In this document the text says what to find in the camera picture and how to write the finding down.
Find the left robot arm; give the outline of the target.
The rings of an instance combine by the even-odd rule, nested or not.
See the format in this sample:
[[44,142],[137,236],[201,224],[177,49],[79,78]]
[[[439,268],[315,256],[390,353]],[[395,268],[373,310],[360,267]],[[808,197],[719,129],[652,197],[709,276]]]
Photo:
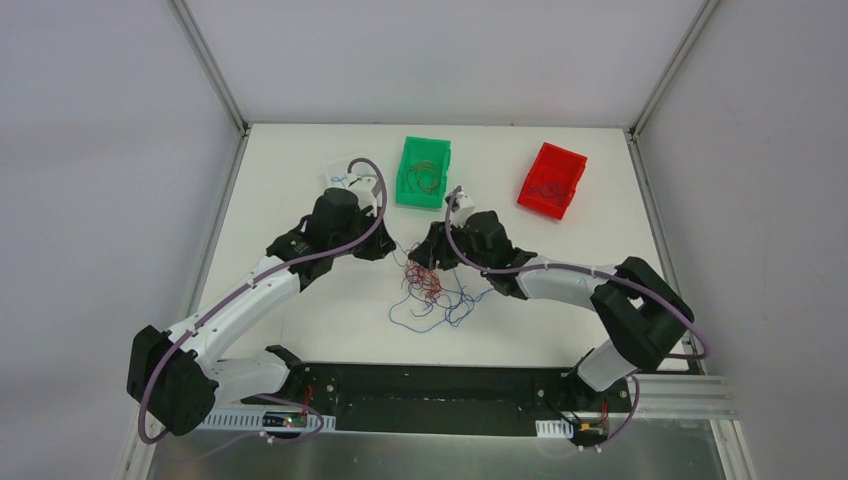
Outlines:
[[225,352],[262,317],[328,273],[336,258],[375,261],[395,243],[383,223],[384,189],[364,179],[326,189],[313,210],[277,237],[251,271],[215,304],[159,330],[134,337],[127,392],[140,405],[139,419],[158,420],[165,432],[185,435],[216,407],[270,394],[281,404],[297,402],[305,378],[296,358],[279,345],[251,357]]

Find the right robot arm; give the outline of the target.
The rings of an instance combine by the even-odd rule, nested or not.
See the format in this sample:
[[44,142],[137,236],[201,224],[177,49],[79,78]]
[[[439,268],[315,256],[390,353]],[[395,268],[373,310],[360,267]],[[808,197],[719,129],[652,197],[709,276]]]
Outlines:
[[694,322],[689,306],[645,260],[630,256],[611,267],[566,266],[514,246],[493,211],[474,213],[460,227],[432,223],[408,257],[429,270],[475,268],[504,296],[595,313],[608,339],[566,377],[569,400],[583,410],[603,402],[608,388],[626,375],[655,370]]

